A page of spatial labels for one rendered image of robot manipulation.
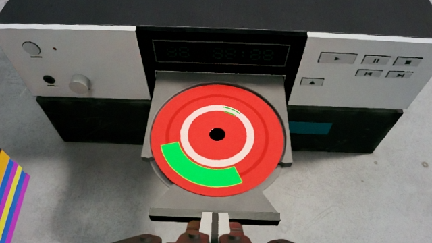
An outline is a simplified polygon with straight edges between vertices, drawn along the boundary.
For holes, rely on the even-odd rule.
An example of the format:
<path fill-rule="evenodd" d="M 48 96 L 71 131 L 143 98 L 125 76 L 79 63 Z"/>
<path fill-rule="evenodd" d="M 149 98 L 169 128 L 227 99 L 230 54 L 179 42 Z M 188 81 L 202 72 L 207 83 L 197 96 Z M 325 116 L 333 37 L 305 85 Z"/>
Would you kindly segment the black rectangular box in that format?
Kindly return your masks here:
<path fill-rule="evenodd" d="M 64 142 L 143 145 L 152 100 L 37 96 Z M 286 105 L 292 151 L 373 153 L 402 109 Z"/>

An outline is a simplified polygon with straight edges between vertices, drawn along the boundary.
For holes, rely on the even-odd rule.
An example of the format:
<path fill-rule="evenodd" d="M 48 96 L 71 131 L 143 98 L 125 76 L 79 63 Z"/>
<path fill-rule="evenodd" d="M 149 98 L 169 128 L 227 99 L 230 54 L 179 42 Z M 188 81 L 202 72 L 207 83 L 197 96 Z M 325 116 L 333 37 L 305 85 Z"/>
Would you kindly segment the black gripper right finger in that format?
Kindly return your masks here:
<path fill-rule="evenodd" d="M 229 222 L 228 213 L 215 213 L 214 243 L 252 243 L 244 235 L 244 230 L 238 222 Z M 270 240 L 268 243 L 295 243 L 286 239 Z"/>

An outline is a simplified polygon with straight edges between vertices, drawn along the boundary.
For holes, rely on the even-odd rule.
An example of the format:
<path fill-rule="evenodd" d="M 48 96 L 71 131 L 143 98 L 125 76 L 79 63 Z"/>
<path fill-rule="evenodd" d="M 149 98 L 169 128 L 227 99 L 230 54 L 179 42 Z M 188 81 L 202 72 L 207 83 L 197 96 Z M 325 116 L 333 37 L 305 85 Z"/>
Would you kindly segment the red cd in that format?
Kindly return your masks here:
<path fill-rule="evenodd" d="M 225 138 L 209 132 L 221 128 Z M 158 114 L 151 146 L 161 171 L 179 187 L 204 196 L 232 196 L 261 184 L 283 150 L 277 116 L 256 95 L 233 86 L 183 92 Z"/>

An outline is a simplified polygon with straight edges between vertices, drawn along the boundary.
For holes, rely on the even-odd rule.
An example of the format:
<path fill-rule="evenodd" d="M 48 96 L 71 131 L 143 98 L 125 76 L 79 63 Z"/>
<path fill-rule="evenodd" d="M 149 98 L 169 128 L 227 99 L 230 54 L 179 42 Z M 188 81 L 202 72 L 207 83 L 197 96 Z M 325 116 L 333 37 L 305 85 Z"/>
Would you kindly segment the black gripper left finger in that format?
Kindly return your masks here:
<path fill-rule="evenodd" d="M 201 221 L 191 221 L 186 231 L 180 234 L 176 242 L 166 243 L 214 243 L 215 242 L 215 213 L 202 212 Z M 162 243 L 160 236 L 141 234 L 112 243 Z"/>

